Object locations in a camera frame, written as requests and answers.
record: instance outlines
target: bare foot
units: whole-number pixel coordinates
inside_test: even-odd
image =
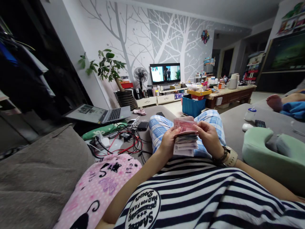
[[[266,101],[275,112],[280,112],[283,109],[282,99],[277,94],[269,96]]]

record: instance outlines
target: pink blanket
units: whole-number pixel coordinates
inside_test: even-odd
[[[118,191],[141,167],[128,154],[106,156],[93,164],[76,184],[54,229],[94,229]]]

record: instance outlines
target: laptop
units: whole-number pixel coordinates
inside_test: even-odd
[[[82,104],[72,111],[63,115],[66,118],[87,121],[97,124],[105,124],[114,122],[131,116],[130,106],[117,108],[113,110],[105,110]]]

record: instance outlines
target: laptop keyboard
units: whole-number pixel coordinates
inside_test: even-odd
[[[108,118],[108,121],[118,119],[120,117],[120,113],[121,113],[121,108],[112,110]]]

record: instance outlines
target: laptop screen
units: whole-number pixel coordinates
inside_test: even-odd
[[[98,123],[106,111],[107,110],[84,104],[71,113],[65,115],[65,117]]]

